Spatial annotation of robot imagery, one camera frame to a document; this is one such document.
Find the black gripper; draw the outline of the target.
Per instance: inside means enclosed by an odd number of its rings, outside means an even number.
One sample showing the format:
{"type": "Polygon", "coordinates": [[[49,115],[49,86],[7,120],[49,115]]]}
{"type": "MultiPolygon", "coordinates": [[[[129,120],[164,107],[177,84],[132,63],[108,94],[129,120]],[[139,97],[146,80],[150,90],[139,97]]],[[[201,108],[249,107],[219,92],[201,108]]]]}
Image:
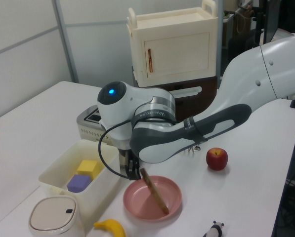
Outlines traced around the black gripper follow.
{"type": "Polygon", "coordinates": [[[140,180],[139,159],[133,151],[121,149],[118,149],[118,151],[121,171],[127,173],[129,179],[140,180]]]}

